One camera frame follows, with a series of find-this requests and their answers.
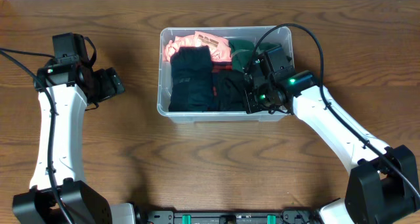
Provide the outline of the dark navy shorts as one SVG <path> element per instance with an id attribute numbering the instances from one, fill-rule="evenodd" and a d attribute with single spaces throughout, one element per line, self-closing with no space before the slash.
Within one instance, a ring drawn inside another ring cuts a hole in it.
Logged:
<path id="1" fill-rule="evenodd" d="M 170 60 L 170 112 L 207 112 L 213 106 L 213 63 L 204 47 L 181 47 Z"/>

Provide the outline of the pink printed t-shirt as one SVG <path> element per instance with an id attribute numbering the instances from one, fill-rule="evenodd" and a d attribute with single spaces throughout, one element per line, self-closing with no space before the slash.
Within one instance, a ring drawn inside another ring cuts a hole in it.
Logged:
<path id="1" fill-rule="evenodd" d="M 163 60 L 169 62 L 171 57 L 179 51 L 181 47 L 204 47 L 209 48 L 211 60 L 213 62 L 231 62 L 231 48 L 229 41 L 223 37 L 195 31 L 193 35 L 185 37 L 176 36 L 175 40 L 170 40 L 163 51 Z"/>

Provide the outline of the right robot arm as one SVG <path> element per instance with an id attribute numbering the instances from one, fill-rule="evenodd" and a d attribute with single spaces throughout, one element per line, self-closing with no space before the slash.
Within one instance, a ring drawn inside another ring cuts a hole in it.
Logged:
<path id="1" fill-rule="evenodd" d="M 413 152 L 392 148 L 343 110 L 312 72 L 297 73 L 282 47 L 261 51 L 245 70 L 247 113 L 292 114 L 334 151 L 349 174 L 346 195 L 318 210 L 320 223 L 394 223 L 419 211 Z"/>

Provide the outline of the black garment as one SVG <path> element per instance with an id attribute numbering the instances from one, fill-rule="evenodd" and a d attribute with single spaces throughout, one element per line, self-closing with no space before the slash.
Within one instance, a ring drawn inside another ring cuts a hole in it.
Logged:
<path id="1" fill-rule="evenodd" d="M 221 112 L 243 112 L 246 110 L 244 73 L 222 70 L 215 82 L 215 102 Z"/>

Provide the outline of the red navy plaid shirt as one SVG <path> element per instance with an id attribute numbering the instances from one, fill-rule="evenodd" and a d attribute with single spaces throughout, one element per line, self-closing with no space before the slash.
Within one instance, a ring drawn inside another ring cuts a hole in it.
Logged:
<path id="1" fill-rule="evenodd" d="M 222 71 L 232 71 L 231 62 L 213 62 L 212 80 L 213 80 L 213 95 L 217 96 L 217 78 Z"/>

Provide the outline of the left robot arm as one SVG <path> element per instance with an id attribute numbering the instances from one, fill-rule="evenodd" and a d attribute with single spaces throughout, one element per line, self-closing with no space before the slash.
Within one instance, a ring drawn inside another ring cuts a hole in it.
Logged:
<path id="1" fill-rule="evenodd" d="M 93 70 L 88 37 L 66 33 L 52 42 L 54 55 L 31 75 L 41 107 L 39 152 L 28 192 L 13 198 L 13 214 L 21 223 L 136 223 L 132 204 L 111 206 L 88 186 L 82 156 L 85 112 L 125 88 L 113 68 Z"/>

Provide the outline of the dark green garment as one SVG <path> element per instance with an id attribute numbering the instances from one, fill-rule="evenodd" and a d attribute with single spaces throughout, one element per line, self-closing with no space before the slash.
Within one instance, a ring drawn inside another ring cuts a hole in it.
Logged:
<path id="1" fill-rule="evenodd" d="M 229 41 L 229 46 L 231 49 L 231 58 L 232 58 L 232 67 L 233 70 L 240 71 L 244 73 L 249 60 L 252 56 L 253 49 L 255 45 L 253 42 L 242 40 L 242 39 L 231 39 Z M 279 43 L 261 43 L 257 48 L 257 56 L 263 51 L 279 47 Z"/>

